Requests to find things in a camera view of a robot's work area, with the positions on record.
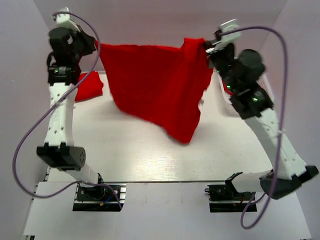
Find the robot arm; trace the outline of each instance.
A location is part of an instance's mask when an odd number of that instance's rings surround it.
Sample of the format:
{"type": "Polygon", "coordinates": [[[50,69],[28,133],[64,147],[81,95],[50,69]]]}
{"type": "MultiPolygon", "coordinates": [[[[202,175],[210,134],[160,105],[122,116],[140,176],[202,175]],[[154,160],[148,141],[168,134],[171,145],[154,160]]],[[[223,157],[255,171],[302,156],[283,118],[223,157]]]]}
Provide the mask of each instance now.
{"type": "MultiPolygon", "coordinates": [[[[215,40],[205,42],[209,67],[216,68],[227,89],[232,92],[232,106],[253,130],[275,167],[278,119],[273,102],[267,92],[257,84],[265,71],[262,58],[252,49],[245,49],[235,57],[234,43],[240,37],[240,32],[222,37],[219,35],[238,27],[235,19],[226,22],[214,32],[215,40]]],[[[279,160],[278,181],[273,199],[280,199],[294,192],[319,173],[315,166],[307,165],[301,159],[284,133],[279,160]]],[[[223,191],[225,196],[232,197],[244,192],[268,194],[273,175],[273,170],[258,173],[238,172],[225,181],[225,186],[220,191],[223,191]]]]}
{"type": "MultiPolygon", "coordinates": [[[[96,50],[95,39],[76,25],[69,14],[57,15],[55,23],[57,27],[49,32],[53,52],[47,61],[51,106],[78,83],[81,57],[96,50]]],[[[77,89],[51,113],[44,146],[38,146],[36,153],[49,166],[70,174],[77,181],[97,184],[102,182],[102,177],[86,164],[85,149],[74,146],[72,124],[76,94],[77,89]]]]}

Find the tabletop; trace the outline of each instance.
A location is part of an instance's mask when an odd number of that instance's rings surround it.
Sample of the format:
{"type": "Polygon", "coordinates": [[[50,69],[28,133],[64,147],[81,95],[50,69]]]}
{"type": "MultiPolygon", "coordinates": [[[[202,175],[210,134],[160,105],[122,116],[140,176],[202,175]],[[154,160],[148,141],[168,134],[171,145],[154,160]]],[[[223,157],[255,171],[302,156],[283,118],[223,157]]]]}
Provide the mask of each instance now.
{"type": "MultiPolygon", "coordinates": [[[[103,95],[75,104],[73,137],[105,182],[211,182],[236,172],[272,168],[253,131],[227,111],[216,73],[203,94],[200,122],[188,145],[174,141],[153,123],[121,112],[110,95],[107,76],[100,74],[100,79],[103,95]]],[[[73,178],[52,169],[48,181],[73,178]]]]}

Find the red fabric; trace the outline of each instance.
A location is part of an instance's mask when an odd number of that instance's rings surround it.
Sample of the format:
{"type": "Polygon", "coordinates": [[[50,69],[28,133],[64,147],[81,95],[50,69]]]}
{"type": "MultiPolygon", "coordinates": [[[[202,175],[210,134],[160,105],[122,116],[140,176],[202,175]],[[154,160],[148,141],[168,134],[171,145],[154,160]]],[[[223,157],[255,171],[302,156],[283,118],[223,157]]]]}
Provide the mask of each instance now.
{"type": "Polygon", "coordinates": [[[185,38],[181,48],[101,44],[100,58],[115,104],[189,143],[212,75],[203,43],[185,38]]]}
{"type": "MultiPolygon", "coordinates": [[[[80,81],[86,73],[80,75],[80,81]]],[[[80,84],[78,92],[75,96],[75,101],[85,101],[102,95],[102,88],[104,84],[101,82],[98,72],[93,71],[90,75],[80,84]]]]}

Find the gray wall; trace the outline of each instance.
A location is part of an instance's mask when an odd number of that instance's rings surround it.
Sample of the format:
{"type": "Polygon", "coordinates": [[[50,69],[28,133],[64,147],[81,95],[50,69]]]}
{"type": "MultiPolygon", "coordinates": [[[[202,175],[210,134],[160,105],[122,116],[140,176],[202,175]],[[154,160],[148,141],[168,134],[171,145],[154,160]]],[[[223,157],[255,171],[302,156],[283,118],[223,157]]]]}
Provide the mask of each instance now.
{"type": "MultiPolygon", "coordinates": [[[[88,20],[103,43],[181,46],[184,37],[212,39],[212,32],[231,19],[242,26],[273,26],[286,0],[34,0],[51,29],[51,14],[65,6],[88,20]]],[[[239,49],[259,50],[267,33],[247,32],[239,49]]],[[[80,63],[87,71],[94,56],[80,63]]],[[[103,71],[102,65],[96,68],[103,71]]]]}
{"type": "MultiPolygon", "coordinates": [[[[289,86],[285,129],[300,156],[320,169],[320,1],[288,0],[275,23],[287,40],[289,86]]],[[[262,47],[276,103],[281,97],[283,64],[278,40],[262,47]]],[[[320,240],[320,177],[297,191],[312,239],[320,240]]]]}
{"type": "MultiPolygon", "coordinates": [[[[23,134],[49,107],[45,63],[50,48],[48,27],[32,0],[1,0],[0,12],[0,238],[18,240],[31,198],[14,181],[12,157],[23,134]]],[[[45,175],[36,147],[46,129],[36,129],[19,154],[18,174],[30,190],[45,175]]]]}

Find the red cloth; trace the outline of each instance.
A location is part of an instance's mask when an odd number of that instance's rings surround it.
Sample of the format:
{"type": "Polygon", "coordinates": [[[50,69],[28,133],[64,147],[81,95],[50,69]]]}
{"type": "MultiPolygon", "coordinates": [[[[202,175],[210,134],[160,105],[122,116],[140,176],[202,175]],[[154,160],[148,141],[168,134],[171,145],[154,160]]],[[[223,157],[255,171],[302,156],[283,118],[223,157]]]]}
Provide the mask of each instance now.
{"type": "MultiPolygon", "coordinates": [[[[85,75],[86,73],[81,74],[78,81],[83,79],[85,75]]],[[[80,102],[101,96],[103,86],[104,84],[101,82],[98,72],[91,72],[86,80],[78,87],[75,101],[80,102]]]]}
{"type": "Polygon", "coordinates": [[[181,48],[101,44],[100,58],[115,104],[189,143],[213,72],[207,68],[203,43],[185,38],[181,48]]]}

